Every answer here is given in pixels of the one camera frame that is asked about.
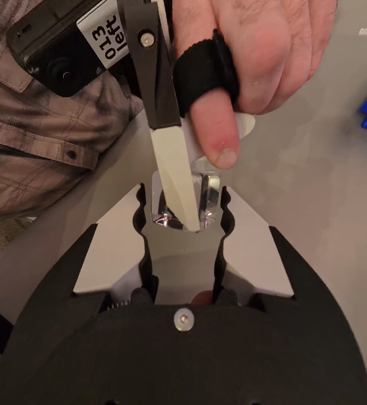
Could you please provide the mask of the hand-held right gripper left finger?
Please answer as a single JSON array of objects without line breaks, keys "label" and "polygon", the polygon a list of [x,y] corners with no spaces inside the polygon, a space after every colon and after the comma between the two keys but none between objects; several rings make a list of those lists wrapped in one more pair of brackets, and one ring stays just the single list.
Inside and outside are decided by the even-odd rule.
[{"label": "hand-held right gripper left finger", "polygon": [[108,292],[113,302],[130,301],[136,288],[148,291],[154,302],[158,278],[142,230],[146,225],[144,184],[133,187],[96,222],[73,292]]}]

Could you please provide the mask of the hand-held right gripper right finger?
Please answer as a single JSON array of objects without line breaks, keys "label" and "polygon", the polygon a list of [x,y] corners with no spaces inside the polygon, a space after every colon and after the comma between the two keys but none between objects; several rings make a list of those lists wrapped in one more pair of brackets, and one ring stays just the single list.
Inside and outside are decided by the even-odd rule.
[{"label": "hand-held right gripper right finger", "polygon": [[224,231],[215,260],[213,303],[223,290],[233,290],[247,305],[258,293],[294,295],[269,224],[231,187],[221,192]]}]

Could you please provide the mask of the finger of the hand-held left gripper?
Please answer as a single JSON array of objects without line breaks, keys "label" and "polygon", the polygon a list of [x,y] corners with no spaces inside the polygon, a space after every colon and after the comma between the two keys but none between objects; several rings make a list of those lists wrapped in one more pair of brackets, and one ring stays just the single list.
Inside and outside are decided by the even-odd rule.
[{"label": "finger of the hand-held left gripper", "polygon": [[167,207],[188,231],[199,232],[196,195],[182,127],[150,129],[150,135]]}]

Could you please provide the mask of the clear acrylic cube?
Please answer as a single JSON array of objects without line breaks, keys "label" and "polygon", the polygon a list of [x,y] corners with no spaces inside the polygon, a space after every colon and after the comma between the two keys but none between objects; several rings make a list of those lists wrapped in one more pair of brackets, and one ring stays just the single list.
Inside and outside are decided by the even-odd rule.
[{"label": "clear acrylic cube", "polygon": [[[206,157],[202,157],[191,163],[191,175],[200,231],[202,231],[210,226],[217,217],[221,171],[211,165]],[[158,171],[152,175],[151,219],[153,223],[165,228],[188,231],[187,227],[167,206]]]}]

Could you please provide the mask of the person's left hand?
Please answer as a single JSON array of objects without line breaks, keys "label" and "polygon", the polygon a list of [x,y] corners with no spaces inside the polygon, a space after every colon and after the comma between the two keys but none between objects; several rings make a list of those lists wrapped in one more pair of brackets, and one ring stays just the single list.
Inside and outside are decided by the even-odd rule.
[{"label": "person's left hand", "polygon": [[328,45],[335,0],[172,2],[178,56],[218,29],[231,50],[240,92],[235,109],[278,109],[310,80]]}]

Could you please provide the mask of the person's plaid shirt torso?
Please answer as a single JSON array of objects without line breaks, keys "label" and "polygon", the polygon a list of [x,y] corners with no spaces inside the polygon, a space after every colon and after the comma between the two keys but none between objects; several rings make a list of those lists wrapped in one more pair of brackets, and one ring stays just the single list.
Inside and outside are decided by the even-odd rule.
[{"label": "person's plaid shirt torso", "polygon": [[39,1],[0,1],[0,221],[35,216],[97,166],[143,109],[108,72],[62,98],[21,69],[7,30]]}]

